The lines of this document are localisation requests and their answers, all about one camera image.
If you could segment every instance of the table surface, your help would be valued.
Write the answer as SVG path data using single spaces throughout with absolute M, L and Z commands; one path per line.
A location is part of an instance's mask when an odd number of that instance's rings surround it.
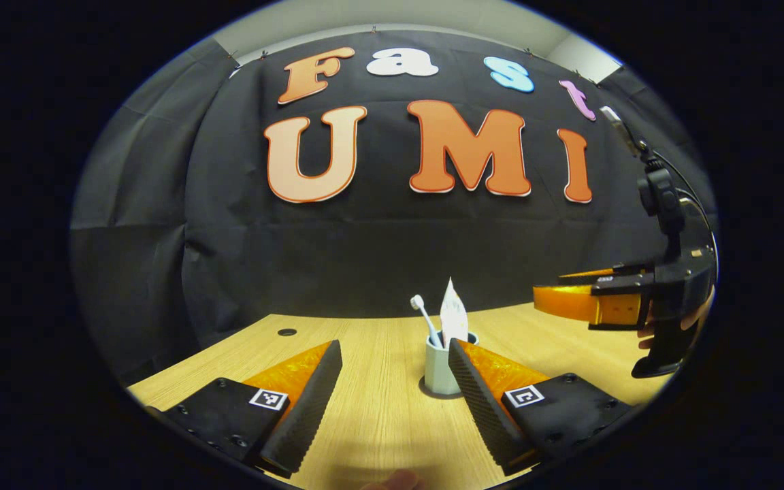
M 575 372 L 628 404 L 650 400 L 670 376 L 631 377 L 645 354 L 635 331 L 589 331 L 585 322 L 542 313 L 532 304 L 469 312 L 468 321 L 482 347 L 547 376 Z M 440 325 L 437 316 L 432 322 Z M 297 333 L 277 334 L 286 328 Z M 417 314 L 270 314 L 129 390 L 140 403 L 167 410 L 215 378 L 247 379 L 338 339 L 343 367 L 323 422 L 299 472 L 279 480 L 309 490 L 358 490 L 408 468 L 430 489 L 473 490 L 519 476 L 505 477 L 495 465 L 463 397 L 438 399 L 420 390 L 426 335 L 425 320 Z

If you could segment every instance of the orange letter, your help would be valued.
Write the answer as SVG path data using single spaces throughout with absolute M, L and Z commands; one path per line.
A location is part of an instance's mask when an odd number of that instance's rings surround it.
M 567 185 L 564 186 L 564 197 L 568 201 L 591 202 L 589 177 L 585 173 L 585 137 L 569 129 L 557 131 L 558 137 L 564 142 L 567 152 Z
M 323 114 L 323 122 L 332 127 L 331 162 L 320 176 L 303 176 L 298 168 L 301 132 L 308 128 L 308 118 L 292 118 L 270 125 L 268 138 L 268 186 L 283 201 L 324 201 L 349 185 L 355 174 L 355 130 L 357 121 L 368 115 L 360 105 L 337 108 Z
M 277 103 L 283 105 L 323 92 L 329 86 L 329 82 L 317 81 L 316 76 L 323 74 L 326 77 L 333 77 L 340 69 L 339 58 L 349 58 L 354 54 L 353 48 L 338 48 L 286 65 L 284 69 L 289 72 L 289 85 L 286 87 L 286 92 L 277 99 Z
M 492 175 L 486 189 L 496 195 L 526 196 L 532 184 L 525 177 L 522 156 L 522 128 L 525 120 L 513 112 L 492 109 L 476 136 L 471 133 L 451 103 L 417 100 L 407 111 L 419 118 L 422 156 L 419 173 L 410 177 L 410 188 L 420 193 L 445 193 L 455 186 L 446 171 L 446 155 L 467 190 L 479 185 L 483 171 L 492 160 Z

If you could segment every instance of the white toothbrush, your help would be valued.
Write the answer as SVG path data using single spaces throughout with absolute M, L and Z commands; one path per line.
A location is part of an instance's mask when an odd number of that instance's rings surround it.
M 412 306 L 414 310 L 422 310 L 426 322 L 429 323 L 429 337 L 431 338 L 432 344 L 435 344 L 435 347 L 442 348 L 443 346 L 441 344 L 441 338 L 438 337 L 438 331 L 436 331 L 435 326 L 432 325 L 429 314 L 425 312 L 425 303 L 423 301 L 423 297 L 420 295 L 415 295 L 414 297 L 410 298 L 410 306 Z

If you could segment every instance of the light gray cup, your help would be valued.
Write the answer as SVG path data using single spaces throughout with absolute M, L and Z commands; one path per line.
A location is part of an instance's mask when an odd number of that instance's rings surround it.
M 444 338 L 438 332 L 441 342 Z M 474 332 L 468 332 L 470 344 L 480 344 Z M 438 395 L 461 393 L 458 382 L 449 370 L 449 348 L 438 348 L 431 344 L 431 336 L 425 337 L 425 388 Z

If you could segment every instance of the black backdrop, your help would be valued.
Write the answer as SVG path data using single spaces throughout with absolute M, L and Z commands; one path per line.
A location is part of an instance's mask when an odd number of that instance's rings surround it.
M 289 80 L 284 66 L 342 46 L 355 56 L 340 60 L 323 92 L 278 105 Z M 365 69 L 374 52 L 396 47 L 429 53 L 438 74 L 377 77 Z M 525 66 L 534 91 L 495 83 L 486 56 Z M 638 200 L 642 164 L 601 105 L 671 159 L 715 220 L 690 137 L 624 70 L 598 88 L 522 50 L 426 31 L 330 37 L 233 68 L 212 39 L 177 56 L 129 97 L 88 159 L 71 260 L 91 331 L 124 382 L 268 313 L 405 316 L 414 314 L 408 299 L 416 293 L 436 313 L 448 277 L 467 308 L 484 310 L 527 303 L 532 285 L 561 274 L 659 254 L 665 239 Z M 597 121 L 580 114 L 560 80 L 585 93 Z M 407 105 L 420 99 L 452 103 L 474 133 L 489 110 L 521 115 L 531 195 L 492 195 L 483 184 L 470 192 L 460 181 L 441 195 L 412 191 L 420 128 Z M 277 198 L 268 186 L 264 129 L 310 118 L 299 164 L 315 176 L 329 164 L 330 131 L 320 117 L 346 105 L 367 108 L 352 182 L 323 202 Z M 558 128 L 586 139 L 588 204 L 564 198 Z
M 713 328 L 677 381 L 619 438 L 523 486 L 784 486 L 784 4 L 539 8 L 672 102 L 709 155 L 731 252 Z M 0 487 L 267 487 L 165 431 L 122 390 L 66 259 L 75 185 L 106 121 L 172 53 L 245 12 L 0 4 Z

